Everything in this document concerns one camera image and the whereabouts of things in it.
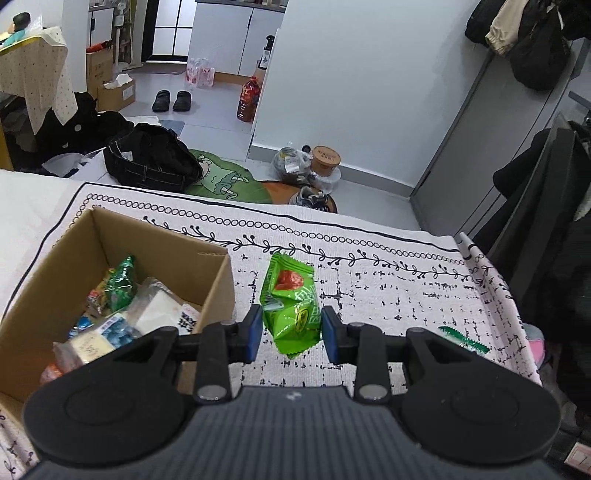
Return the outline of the brown lidded jar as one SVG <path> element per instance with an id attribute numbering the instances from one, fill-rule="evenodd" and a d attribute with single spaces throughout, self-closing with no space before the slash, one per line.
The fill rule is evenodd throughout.
<path id="1" fill-rule="evenodd" d="M 318 145 L 311 150 L 311 170 L 321 176 L 329 176 L 339 167 L 342 158 L 338 152 L 328 146 Z"/>

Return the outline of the right black shoe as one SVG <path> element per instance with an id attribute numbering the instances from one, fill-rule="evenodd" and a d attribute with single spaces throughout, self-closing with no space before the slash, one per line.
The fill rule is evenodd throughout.
<path id="1" fill-rule="evenodd" d="M 172 110 L 177 113 L 189 112 L 191 109 L 191 103 L 192 98 L 188 91 L 178 91 Z"/>

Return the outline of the dotted beige cloth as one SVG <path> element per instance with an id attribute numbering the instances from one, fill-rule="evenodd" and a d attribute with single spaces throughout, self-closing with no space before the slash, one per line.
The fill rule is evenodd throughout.
<path id="1" fill-rule="evenodd" d="M 78 109 L 67 55 L 59 27 L 39 30 L 1 49 L 1 92 L 25 99 L 34 134 L 49 110 L 64 125 Z"/>

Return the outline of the red drink bottle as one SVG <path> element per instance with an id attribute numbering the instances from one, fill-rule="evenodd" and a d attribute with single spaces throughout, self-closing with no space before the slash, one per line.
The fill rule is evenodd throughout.
<path id="1" fill-rule="evenodd" d="M 238 120 L 249 123 L 252 122 L 254 115 L 256 115 L 256 107 L 259 104 L 260 95 L 259 81 L 256 76 L 252 76 L 242 86 L 242 92 L 238 101 L 238 111 L 236 111 L 236 117 Z"/>

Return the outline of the round cake green wrapper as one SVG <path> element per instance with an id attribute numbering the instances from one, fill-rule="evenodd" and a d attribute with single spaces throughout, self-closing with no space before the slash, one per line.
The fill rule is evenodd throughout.
<path id="1" fill-rule="evenodd" d="M 478 355 L 486 356 L 491 351 L 490 347 L 477 340 L 470 339 L 468 336 L 451 326 L 440 326 L 438 331 L 450 341 L 467 350 L 477 353 Z"/>

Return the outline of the light green snack packet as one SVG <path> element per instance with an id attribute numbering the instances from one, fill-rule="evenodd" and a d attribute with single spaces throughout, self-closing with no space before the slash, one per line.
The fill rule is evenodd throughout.
<path id="1" fill-rule="evenodd" d="M 314 267 L 274 253 L 259 296 L 263 323 L 280 354 L 294 358 L 321 340 Z"/>

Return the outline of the small cardboard box on floor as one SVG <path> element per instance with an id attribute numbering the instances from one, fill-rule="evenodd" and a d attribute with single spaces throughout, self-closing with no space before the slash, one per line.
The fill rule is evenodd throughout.
<path id="1" fill-rule="evenodd" d="M 128 74 L 119 74 L 98 89 L 98 111 L 120 111 L 135 101 L 135 81 Z"/>

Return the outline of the green cartoon floor mat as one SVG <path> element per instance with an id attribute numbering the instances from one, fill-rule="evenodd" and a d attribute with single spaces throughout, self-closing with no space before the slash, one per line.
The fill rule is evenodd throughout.
<path id="1" fill-rule="evenodd" d="M 204 176 L 190 185 L 184 193 L 217 200 L 231 200 L 256 204 L 271 204 L 269 191 L 253 178 L 248 169 L 222 160 L 214 153 L 190 149 Z"/>

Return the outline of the pink white plastic bag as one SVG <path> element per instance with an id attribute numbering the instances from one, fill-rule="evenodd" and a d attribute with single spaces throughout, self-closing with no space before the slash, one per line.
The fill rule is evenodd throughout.
<path id="1" fill-rule="evenodd" d="M 189 58 L 185 68 L 185 82 L 191 88 L 211 88 L 215 70 L 206 58 Z"/>

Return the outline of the clear plastic bag on floor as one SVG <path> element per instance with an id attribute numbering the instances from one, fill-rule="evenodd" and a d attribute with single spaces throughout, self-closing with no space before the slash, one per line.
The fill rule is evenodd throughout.
<path id="1" fill-rule="evenodd" d="M 291 185 L 308 184 L 311 172 L 311 154 L 287 146 L 280 149 L 271 161 L 274 171 L 284 183 Z"/>

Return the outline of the hanging dark jackets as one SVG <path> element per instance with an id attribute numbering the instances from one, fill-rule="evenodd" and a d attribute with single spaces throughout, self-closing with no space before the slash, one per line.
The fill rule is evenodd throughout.
<path id="1" fill-rule="evenodd" d="M 590 3 L 481 1 L 465 36 L 509 60 L 515 79 L 534 91 L 557 85 L 570 58 L 570 43 L 590 38 Z"/>

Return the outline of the orange biscuit pack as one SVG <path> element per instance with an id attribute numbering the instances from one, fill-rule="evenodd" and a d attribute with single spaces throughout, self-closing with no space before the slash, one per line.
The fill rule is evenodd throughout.
<path id="1" fill-rule="evenodd" d="M 60 378 L 63 372 L 54 363 L 49 364 L 42 372 L 40 376 L 40 384 L 47 384 L 57 378 Z"/>

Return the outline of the long white cake pack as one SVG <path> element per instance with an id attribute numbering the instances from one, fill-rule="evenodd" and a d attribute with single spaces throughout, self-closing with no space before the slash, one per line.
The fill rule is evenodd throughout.
<path id="1" fill-rule="evenodd" d="M 65 343 L 55 342 L 55 365 L 64 373 L 70 372 L 130 344 L 140 336 L 122 314 L 115 313 Z"/>

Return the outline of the clear white cracker pack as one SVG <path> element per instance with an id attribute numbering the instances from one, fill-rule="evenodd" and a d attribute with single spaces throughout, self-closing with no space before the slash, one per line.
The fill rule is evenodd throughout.
<path id="1" fill-rule="evenodd" d="M 174 327 L 185 335 L 197 327 L 200 313 L 162 282 L 148 277 L 139 285 L 123 317 L 142 335 L 162 327 Z"/>

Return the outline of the black shoe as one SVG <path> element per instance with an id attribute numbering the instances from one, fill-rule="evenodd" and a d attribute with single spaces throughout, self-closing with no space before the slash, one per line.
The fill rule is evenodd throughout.
<path id="1" fill-rule="evenodd" d="M 191 103 L 192 98 L 188 91 L 178 91 L 172 110 L 177 113 L 189 112 L 191 109 Z"/>
<path id="2" fill-rule="evenodd" d="M 151 110 L 154 113 L 165 113 L 170 107 L 170 92 L 168 90 L 160 90 L 152 103 Z"/>

